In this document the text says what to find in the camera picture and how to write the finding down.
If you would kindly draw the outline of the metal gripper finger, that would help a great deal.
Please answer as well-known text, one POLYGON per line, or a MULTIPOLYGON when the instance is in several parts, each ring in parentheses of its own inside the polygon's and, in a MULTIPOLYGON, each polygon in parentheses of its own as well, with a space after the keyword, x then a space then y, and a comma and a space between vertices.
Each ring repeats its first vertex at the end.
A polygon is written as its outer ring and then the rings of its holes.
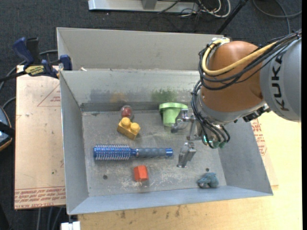
POLYGON ((189 115, 188 109, 181 109, 175 118, 175 123, 171 126, 171 132, 178 132, 188 127, 194 122, 194 116, 189 115))
POLYGON ((179 153, 177 167, 186 168, 188 161, 191 161, 195 153, 195 144, 193 142, 185 142, 179 153))

